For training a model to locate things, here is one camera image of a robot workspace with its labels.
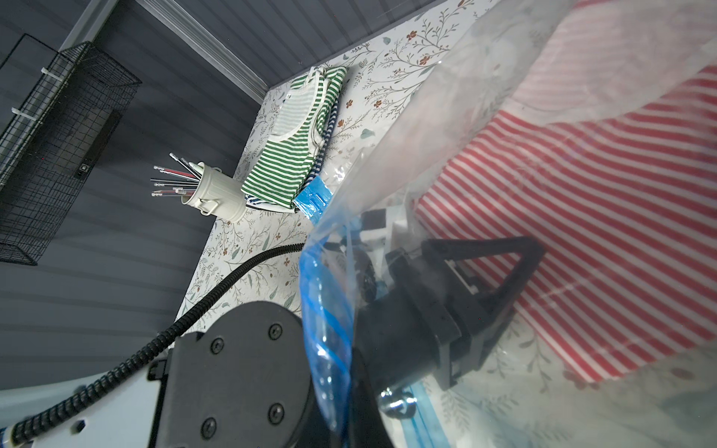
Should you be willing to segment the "navy white striped tank top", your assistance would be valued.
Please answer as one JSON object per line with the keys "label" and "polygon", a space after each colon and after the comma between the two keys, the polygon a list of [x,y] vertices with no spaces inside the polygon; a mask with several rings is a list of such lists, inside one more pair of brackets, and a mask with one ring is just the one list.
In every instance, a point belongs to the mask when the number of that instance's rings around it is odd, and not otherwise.
{"label": "navy white striped tank top", "polygon": [[[337,123],[339,107],[340,101],[336,100],[332,106],[332,109],[330,110],[330,114],[327,117],[326,127],[322,135],[322,146],[317,152],[314,164],[312,165],[312,168],[309,171],[307,177],[304,179],[304,183],[302,183],[302,186],[298,190],[299,193],[301,193],[316,177],[319,176],[323,168],[326,154],[330,145],[330,140],[332,139],[332,135]],[[265,210],[276,213],[296,213],[298,211],[295,206],[291,206],[290,208],[281,207],[279,205],[274,205],[273,203],[264,201],[263,199],[260,199],[256,196],[252,196],[250,194],[246,194],[245,198],[246,206],[256,210]]]}

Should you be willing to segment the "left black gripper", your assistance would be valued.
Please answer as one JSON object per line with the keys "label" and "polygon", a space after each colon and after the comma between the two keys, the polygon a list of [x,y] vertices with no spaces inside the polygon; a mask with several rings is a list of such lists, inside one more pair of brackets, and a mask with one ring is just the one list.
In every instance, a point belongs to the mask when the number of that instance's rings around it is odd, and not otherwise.
{"label": "left black gripper", "polygon": [[407,386],[432,376],[447,390],[479,371],[545,254],[529,236],[429,238],[401,248],[396,224],[378,209],[352,225],[355,416],[377,414],[385,393],[387,414],[410,418]]}

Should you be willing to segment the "clear vacuum bag blue zipper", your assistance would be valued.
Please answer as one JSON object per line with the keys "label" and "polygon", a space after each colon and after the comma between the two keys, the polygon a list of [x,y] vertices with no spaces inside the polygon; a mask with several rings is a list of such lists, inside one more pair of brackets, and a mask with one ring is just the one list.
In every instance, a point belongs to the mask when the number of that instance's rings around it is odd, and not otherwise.
{"label": "clear vacuum bag blue zipper", "polygon": [[300,266],[329,446],[715,446],[715,3],[498,3]]}

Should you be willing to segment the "red white striped tank top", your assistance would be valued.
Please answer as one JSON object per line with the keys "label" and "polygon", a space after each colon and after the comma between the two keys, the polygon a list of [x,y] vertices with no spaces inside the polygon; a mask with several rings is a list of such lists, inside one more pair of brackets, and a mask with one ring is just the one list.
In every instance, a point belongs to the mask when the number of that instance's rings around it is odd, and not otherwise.
{"label": "red white striped tank top", "polygon": [[539,240],[516,309],[586,382],[713,340],[715,3],[579,2],[416,214]]}

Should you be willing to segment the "green white striped tank top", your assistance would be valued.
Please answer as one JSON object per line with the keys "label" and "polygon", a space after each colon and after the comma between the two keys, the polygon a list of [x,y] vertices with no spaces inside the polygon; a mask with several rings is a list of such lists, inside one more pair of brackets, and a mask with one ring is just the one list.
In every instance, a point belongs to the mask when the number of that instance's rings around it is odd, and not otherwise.
{"label": "green white striped tank top", "polygon": [[341,65],[314,67],[291,82],[259,159],[242,186],[248,206],[293,211],[293,201],[325,145],[330,114],[347,72]]}

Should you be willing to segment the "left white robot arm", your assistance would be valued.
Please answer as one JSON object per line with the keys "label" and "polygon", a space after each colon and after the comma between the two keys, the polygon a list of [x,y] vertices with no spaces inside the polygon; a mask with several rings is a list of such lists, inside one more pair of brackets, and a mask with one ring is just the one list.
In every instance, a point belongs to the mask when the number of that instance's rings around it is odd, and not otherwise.
{"label": "left white robot arm", "polygon": [[[302,312],[249,302],[192,326],[299,253]],[[545,254],[533,237],[432,239],[386,210],[250,258],[118,367],[1,432],[5,447],[390,447],[418,381],[479,371]]]}

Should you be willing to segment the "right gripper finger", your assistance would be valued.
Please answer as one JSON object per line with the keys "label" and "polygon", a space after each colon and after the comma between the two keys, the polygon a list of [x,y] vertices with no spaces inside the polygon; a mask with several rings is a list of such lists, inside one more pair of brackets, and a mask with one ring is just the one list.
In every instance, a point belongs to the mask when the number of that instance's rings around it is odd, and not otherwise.
{"label": "right gripper finger", "polygon": [[352,349],[349,392],[345,447],[390,448],[392,441],[382,421],[366,364],[357,347]]}

